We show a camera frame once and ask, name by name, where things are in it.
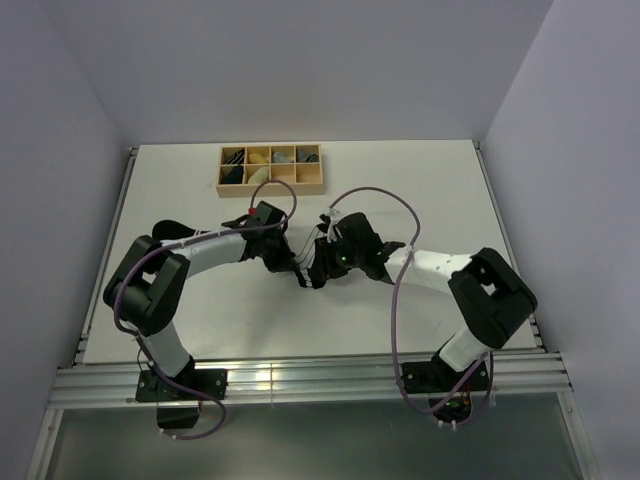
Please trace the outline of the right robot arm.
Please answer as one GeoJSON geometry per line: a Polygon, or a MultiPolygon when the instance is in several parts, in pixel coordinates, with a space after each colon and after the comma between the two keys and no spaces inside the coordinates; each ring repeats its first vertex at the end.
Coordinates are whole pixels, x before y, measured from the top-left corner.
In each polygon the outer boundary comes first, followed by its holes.
{"type": "Polygon", "coordinates": [[[483,354],[502,348],[538,306],[537,299],[506,260],[484,247],[472,255],[413,250],[402,242],[384,242],[362,213],[317,225],[314,257],[301,285],[319,289],[329,280],[359,269],[373,281],[392,286],[409,283],[449,294],[463,326],[416,367],[402,365],[408,393],[457,388],[483,354]]]}

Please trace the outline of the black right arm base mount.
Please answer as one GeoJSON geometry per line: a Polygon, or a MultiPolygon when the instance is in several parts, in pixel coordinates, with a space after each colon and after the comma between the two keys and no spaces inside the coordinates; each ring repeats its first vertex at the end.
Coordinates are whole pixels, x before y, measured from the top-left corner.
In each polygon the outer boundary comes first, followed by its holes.
{"type": "MultiPolygon", "coordinates": [[[[450,392],[462,377],[471,371],[456,372],[440,361],[404,362],[401,364],[404,389],[409,395],[450,392]]],[[[457,392],[484,391],[489,383],[485,362],[482,362],[457,392]]]]}

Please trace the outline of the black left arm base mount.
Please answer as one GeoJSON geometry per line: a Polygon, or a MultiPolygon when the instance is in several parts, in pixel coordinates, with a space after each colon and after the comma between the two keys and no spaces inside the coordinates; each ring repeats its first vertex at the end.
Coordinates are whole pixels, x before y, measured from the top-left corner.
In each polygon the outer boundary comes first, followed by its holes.
{"type": "Polygon", "coordinates": [[[205,400],[212,397],[223,400],[228,380],[225,369],[196,369],[191,377],[178,388],[161,378],[154,370],[139,374],[135,401],[138,403],[163,403],[205,400]]]}

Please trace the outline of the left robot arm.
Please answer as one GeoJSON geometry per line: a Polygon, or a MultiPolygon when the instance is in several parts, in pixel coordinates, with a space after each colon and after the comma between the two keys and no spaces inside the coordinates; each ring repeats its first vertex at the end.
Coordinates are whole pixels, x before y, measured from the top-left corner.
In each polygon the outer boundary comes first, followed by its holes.
{"type": "Polygon", "coordinates": [[[131,335],[172,399],[204,394],[195,361],[173,319],[188,279],[216,267],[260,258],[272,270],[294,271],[288,222],[265,225],[244,217],[237,225],[176,240],[137,238],[103,292],[118,330],[131,335]]]}

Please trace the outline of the white black-striped sock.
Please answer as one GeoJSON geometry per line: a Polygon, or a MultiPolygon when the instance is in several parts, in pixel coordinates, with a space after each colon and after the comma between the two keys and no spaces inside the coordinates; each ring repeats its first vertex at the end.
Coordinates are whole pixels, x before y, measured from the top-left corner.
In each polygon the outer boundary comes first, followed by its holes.
{"type": "Polygon", "coordinates": [[[328,227],[324,224],[316,225],[309,233],[302,251],[296,255],[297,271],[295,276],[298,285],[306,289],[320,289],[326,284],[326,280],[313,279],[310,268],[315,261],[315,241],[327,236],[328,227]]]}

